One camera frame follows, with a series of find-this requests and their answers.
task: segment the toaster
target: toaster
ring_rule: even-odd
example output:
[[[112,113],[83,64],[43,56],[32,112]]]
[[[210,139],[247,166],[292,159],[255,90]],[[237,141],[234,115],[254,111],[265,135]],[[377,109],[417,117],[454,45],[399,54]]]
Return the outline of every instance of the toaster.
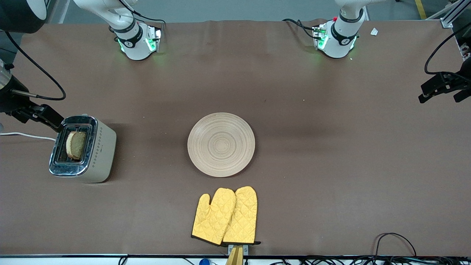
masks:
[[[66,118],[63,130],[57,134],[49,160],[49,171],[56,177],[73,178],[86,183],[105,181],[111,171],[116,133],[87,114]],[[65,149],[70,132],[85,132],[85,143],[80,160],[67,156]]]

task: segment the tabletop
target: tabletop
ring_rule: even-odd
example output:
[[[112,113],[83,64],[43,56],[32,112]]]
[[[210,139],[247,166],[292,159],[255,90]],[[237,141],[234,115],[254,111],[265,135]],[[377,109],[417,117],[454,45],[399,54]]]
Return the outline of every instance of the tabletop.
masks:
[[[1,137],[1,254],[226,253],[190,237],[198,198],[247,185],[262,242],[251,254],[371,254],[383,232],[419,255],[470,253],[471,100],[417,99],[431,77],[425,60],[452,32],[438,21],[366,21],[341,59],[293,24],[208,21],[167,24],[159,53],[132,61],[107,27],[45,25],[23,37],[67,92],[34,101],[95,116],[117,145],[109,179],[84,184],[49,173],[52,141]],[[451,40],[430,69],[461,63]],[[30,91],[60,94],[22,55],[14,64]],[[214,112],[255,134],[252,161],[233,177],[206,176],[188,156],[191,128]],[[42,124],[0,120],[6,132],[55,138]],[[380,254],[411,252],[385,238]]]

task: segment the quilted fabric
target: quilted fabric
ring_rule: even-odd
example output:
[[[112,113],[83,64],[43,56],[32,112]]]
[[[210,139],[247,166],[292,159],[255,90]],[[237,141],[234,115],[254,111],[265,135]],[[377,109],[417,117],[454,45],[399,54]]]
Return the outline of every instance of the quilted fabric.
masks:
[[[234,213],[223,241],[253,244],[257,222],[257,194],[252,187],[247,186],[238,189],[235,196],[237,200]]]
[[[211,204],[209,194],[203,194],[196,208],[191,235],[220,245],[235,206],[236,195],[230,189],[219,188],[214,193]]]

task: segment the beige circular mat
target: beige circular mat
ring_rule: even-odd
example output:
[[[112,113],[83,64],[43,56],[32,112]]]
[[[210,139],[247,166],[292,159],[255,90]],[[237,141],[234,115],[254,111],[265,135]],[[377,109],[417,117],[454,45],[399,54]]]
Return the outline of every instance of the beige circular mat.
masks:
[[[213,177],[229,177],[244,169],[255,151],[249,124],[230,113],[213,113],[199,120],[188,137],[193,164]]]

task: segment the slice of bread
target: slice of bread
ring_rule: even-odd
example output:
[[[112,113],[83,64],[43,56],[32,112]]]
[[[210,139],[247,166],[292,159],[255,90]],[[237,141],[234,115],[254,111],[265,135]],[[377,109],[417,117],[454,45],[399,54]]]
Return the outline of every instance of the slice of bread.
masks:
[[[67,142],[65,143],[65,150],[67,151],[67,156],[80,160],[82,157],[83,147],[85,146],[85,132],[70,132],[67,136]]]

